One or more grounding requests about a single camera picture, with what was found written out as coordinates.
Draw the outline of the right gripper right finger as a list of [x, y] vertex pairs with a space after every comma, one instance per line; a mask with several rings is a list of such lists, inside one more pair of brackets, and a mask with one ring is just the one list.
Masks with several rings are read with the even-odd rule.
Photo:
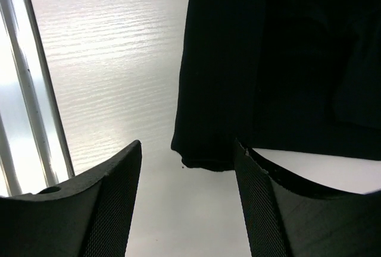
[[234, 166], [252, 256], [380, 255], [380, 192], [315, 183], [241, 143]]

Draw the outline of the black t shirt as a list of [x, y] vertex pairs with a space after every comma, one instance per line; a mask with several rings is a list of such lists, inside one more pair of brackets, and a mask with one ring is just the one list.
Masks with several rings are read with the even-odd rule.
[[380, 0], [189, 0], [171, 143], [380, 159]]

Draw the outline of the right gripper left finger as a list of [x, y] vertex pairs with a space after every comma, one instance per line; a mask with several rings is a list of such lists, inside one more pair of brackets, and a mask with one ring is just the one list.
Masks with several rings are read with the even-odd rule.
[[1, 198], [1, 256], [124, 256], [141, 163], [135, 140], [56, 186]]

